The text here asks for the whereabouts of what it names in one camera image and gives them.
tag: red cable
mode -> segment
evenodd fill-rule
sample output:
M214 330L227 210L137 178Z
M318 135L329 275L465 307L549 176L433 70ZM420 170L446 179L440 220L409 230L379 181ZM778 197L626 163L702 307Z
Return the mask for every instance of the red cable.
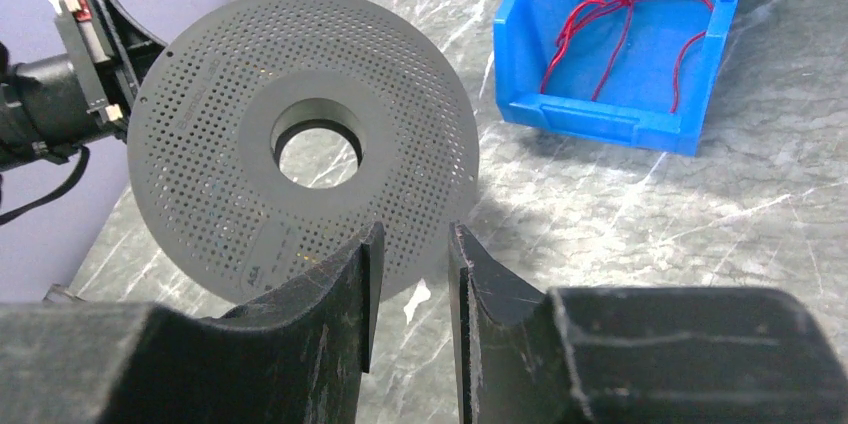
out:
M548 81L553 74L554 69L565 56L566 51L568 50L568 46L571 43L571 39L574 37L578 31L589 25L590 23L600 19L604 16L610 15L622 8L627 8L627 17L625 18L624 26L621 32L621 37L616 44L615 49L610 56L609 61L607 62L607 67L604 70L604 74L601 76L601 80L598 83L598 86L595 88L595 92L592 94L592 100L597 100L598 96L601 93L604 85L609 79L610 73L612 72L612 67L615 65L615 61L618 58L618 54L621 51L621 48L624 46L624 43L627 41L627 34L630 31L630 24L633 19L633 9L634 4L636 2L644 2L644 1L655 1L655 0L585 0L577 5L574 10L568 15L566 19L565 25L562 28L562 31L557 36L556 46L559 48L557 52L554 54L554 57L551 59L550 64L548 65L547 70L545 71L545 75L542 79L542 83L540 86L540 92L544 93L545 88L548 85ZM710 0L696 0L702 2L707 6L711 12L713 10L713 3ZM597 6L591 11L589 11L583 18L578 20L578 17L581 12L583 12L589 6ZM706 32L700 32L696 36L689 39L686 44L683 46L683 49L680 51L680 54L677 56L677 61L674 66L674 74L672 75L672 87L674 94L674 101L671 106L671 112L675 113L677 111L677 107L680 101L680 68L683 63L683 59L686 55L686 51L689 47L692 46L699 39L706 36Z

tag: table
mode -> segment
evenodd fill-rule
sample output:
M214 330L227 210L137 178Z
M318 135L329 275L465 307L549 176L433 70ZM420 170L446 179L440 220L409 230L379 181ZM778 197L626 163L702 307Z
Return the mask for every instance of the table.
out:
M467 222L496 259L539 288L779 287L813 310L848 361L844 0L741 0L695 158L502 122L491 44L500 0L373 1L430 37L468 91L481 159L480 199ZM344 172L337 166L321 179ZM129 190L71 291L153 299L198 316L232 306L162 254ZM432 269L381 304L358 419L456 416L446 276Z

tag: blue box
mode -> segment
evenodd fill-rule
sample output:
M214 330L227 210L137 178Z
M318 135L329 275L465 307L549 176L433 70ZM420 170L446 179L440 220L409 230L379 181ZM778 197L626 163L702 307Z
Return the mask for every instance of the blue box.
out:
M496 101L504 120L552 132L631 147L694 155L724 44L739 0L711 0L712 13L694 0L635 5L628 39L597 101L600 81L621 35L626 10L580 31L553 73L539 85L557 51L555 41L583 0L503 0L494 23ZM672 75L690 38L680 71L675 113Z

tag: white spot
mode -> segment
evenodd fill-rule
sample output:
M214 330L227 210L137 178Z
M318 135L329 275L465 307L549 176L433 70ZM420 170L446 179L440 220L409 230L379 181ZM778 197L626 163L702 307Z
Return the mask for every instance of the white spot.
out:
M430 289L427 288L427 283L424 282L424 279L418 281L418 285L415 286L415 291L413 291L412 297L409 298L409 302L403 306L403 312L406 314L407 326L410 322L412 322L412 316L415 315L415 309L418 308L418 305L429 300L431 295L432 293L430 292Z

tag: gray spool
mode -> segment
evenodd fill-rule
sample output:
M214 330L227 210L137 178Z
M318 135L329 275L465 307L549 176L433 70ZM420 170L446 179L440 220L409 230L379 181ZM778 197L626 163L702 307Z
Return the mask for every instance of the gray spool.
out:
M359 169L327 189L279 170L282 145L327 127ZM239 0L159 57L130 124L130 180L163 251L244 302L302 273L374 220L386 227L383 297L444 259L471 210L477 128L447 59L365 0Z

